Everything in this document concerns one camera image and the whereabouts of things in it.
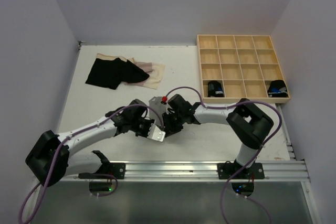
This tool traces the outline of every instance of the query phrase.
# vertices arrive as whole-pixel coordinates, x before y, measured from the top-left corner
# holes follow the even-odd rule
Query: beige cloth
[[[153,63],[153,62],[139,62],[135,61],[134,58],[127,59],[123,56],[108,56],[103,54],[97,54],[97,59],[101,60],[115,60],[117,58],[120,58],[123,61],[129,60],[133,64],[135,64],[137,67],[141,68],[144,72],[149,74],[149,77],[147,80],[138,82],[138,83],[126,83],[126,85],[132,85],[132,86],[141,86],[145,88],[150,89],[157,89],[159,87],[159,84],[163,78],[164,74],[164,64],[159,63]]]

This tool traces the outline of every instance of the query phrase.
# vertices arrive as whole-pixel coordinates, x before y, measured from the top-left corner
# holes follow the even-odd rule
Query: folded black cloth
[[[122,82],[137,83],[147,80],[149,75],[132,62],[96,59],[89,73],[86,84],[103,88],[116,89]]]

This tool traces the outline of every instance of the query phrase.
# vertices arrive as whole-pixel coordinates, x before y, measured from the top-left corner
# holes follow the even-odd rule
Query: wooden tray
[[[197,46],[205,102],[231,103],[241,98],[269,103],[290,100],[289,92],[287,98],[267,95],[271,81],[284,81],[270,36],[197,35]],[[207,97],[208,83],[213,80],[222,84],[225,97]]]

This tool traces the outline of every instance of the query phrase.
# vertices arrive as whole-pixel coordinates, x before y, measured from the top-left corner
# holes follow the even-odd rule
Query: pile of clothes
[[[157,89],[165,65],[137,62],[134,58],[97,54],[86,84],[116,89],[121,82],[127,85]]]

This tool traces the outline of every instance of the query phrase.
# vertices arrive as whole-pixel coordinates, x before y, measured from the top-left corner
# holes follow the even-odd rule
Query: white table
[[[123,84],[117,90],[87,85],[85,81],[97,53],[165,64],[163,80],[157,90]],[[91,123],[108,111],[128,105],[135,98],[148,104],[153,96],[166,95],[178,86],[200,90],[196,46],[82,46],[59,132]],[[191,104],[198,101],[198,96],[191,90],[178,90],[178,93]],[[260,108],[274,120],[275,128],[277,116],[269,108]],[[163,143],[135,137],[129,132],[93,144],[81,153],[100,150],[114,161],[233,161],[240,145],[240,140],[229,126],[204,124],[185,125],[182,132],[168,137]],[[282,130],[269,141],[258,160],[290,160]]]

